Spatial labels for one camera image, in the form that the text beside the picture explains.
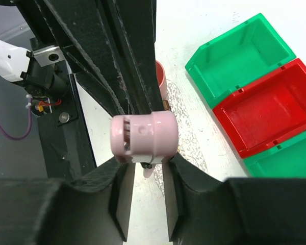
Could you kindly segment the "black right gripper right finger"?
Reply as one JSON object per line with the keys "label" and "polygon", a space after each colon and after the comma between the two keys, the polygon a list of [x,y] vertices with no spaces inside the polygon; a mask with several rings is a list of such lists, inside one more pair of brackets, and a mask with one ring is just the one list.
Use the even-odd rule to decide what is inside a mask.
{"label": "black right gripper right finger", "polygon": [[179,154],[162,170],[173,244],[306,244],[306,179],[218,181]]}

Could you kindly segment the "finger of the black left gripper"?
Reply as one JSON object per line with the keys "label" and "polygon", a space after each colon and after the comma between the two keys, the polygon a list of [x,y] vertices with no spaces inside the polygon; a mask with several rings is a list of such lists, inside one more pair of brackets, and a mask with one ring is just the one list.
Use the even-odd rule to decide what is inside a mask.
{"label": "finger of the black left gripper", "polygon": [[111,1],[113,20],[129,73],[125,87],[136,114],[163,111],[156,74],[156,1]]}
{"label": "finger of the black left gripper", "polygon": [[36,1],[78,83],[110,115],[133,114],[99,1]]}

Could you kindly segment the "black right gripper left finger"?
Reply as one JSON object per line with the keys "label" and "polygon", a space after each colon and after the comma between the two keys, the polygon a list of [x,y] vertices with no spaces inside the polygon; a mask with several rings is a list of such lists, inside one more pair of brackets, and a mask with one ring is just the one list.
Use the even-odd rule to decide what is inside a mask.
{"label": "black right gripper left finger", "polygon": [[134,173],[111,158],[74,181],[0,179],[0,244],[123,244]]}

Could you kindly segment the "pink plastic cup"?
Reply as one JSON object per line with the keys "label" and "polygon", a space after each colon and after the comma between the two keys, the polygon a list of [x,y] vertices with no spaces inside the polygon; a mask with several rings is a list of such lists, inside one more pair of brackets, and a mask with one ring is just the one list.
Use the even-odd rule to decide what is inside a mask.
{"label": "pink plastic cup", "polygon": [[158,80],[161,97],[163,100],[166,100],[167,99],[167,84],[166,84],[165,70],[162,64],[157,60],[156,60],[156,74],[157,74],[157,80]]}

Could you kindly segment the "white toothbrush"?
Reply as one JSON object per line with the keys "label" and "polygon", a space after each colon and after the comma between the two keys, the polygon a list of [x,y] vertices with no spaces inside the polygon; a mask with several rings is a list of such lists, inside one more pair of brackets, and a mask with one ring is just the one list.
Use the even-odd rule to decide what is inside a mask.
{"label": "white toothbrush", "polygon": [[171,111],[146,115],[118,115],[111,119],[110,147],[122,164],[143,163],[143,176],[149,178],[155,166],[176,153],[179,129]]}

